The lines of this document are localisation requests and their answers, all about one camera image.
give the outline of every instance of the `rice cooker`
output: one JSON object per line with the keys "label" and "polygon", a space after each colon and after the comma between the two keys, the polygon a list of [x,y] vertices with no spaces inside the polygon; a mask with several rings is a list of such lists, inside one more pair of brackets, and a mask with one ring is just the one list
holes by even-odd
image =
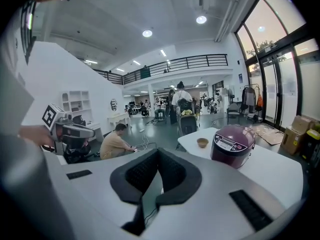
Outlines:
{"label": "rice cooker", "polygon": [[248,160],[255,144],[255,133],[251,128],[227,125],[215,133],[210,156],[212,160],[237,169]]}

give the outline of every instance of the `wooden bowl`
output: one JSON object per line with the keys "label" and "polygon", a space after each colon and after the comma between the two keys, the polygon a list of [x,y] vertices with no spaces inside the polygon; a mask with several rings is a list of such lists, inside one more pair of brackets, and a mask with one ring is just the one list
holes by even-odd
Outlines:
{"label": "wooden bowl", "polygon": [[198,138],[196,142],[198,143],[199,147],[203,149],[208,145],[209,140],[206,138]]}

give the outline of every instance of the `human hand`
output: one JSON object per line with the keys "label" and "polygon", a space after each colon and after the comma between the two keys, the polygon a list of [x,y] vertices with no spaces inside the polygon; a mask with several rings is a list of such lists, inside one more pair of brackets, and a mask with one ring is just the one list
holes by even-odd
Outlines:
{"label": "human hand", "polygon": [[55,146],[49,130],[44,125],[22,126],[19,135],[21,138],[33,141],[37,146]]}

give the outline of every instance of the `balcony railing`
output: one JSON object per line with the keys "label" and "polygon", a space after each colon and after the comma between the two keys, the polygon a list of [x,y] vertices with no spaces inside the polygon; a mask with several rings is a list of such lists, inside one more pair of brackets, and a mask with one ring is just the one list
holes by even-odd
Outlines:
{"label": "balcony railing", "polygon": [[117,85],[123,85],[124,84],[124,78],[120,74],[111,73],[108,71],[103,71],[99,69],[94,69],[95,72],[97,72],[99,75],[103,76],[105,79],[109,80],[113,84]]}
{"label": "balcony railing", "polygon": [[160,74],[166,74],[169,72],[220,66],[228,66],[227,54],[205,54],[176,58],[170,61],[153,64],[146,68],[143,67],[124,76],[107,71],[97,69],[94,70],[114,84],[125,85],[141,79]]}

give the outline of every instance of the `man sitting on floor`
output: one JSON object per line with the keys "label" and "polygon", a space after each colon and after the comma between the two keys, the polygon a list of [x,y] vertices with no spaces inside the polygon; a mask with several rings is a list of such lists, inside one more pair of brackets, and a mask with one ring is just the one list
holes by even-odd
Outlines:
{"label": "man sitting on floor", "polygon": [[115,131],[104,138],[100,148],[101,160],[121,157],[127,155],[127,151],[135,151],[134,147],[130,146],[121,138],[126,128],[123,123],[119,123],[116,125]]}
{"label": "man sitting on floor", "polygon": [[159,118],[159,113],[162,112],[162,116],[165,117],[166,111],[164,109],[161,109],[162,103],[159,101],[159,98],[155,99],[154,102],[154,113],[155,113],[155,119]]}

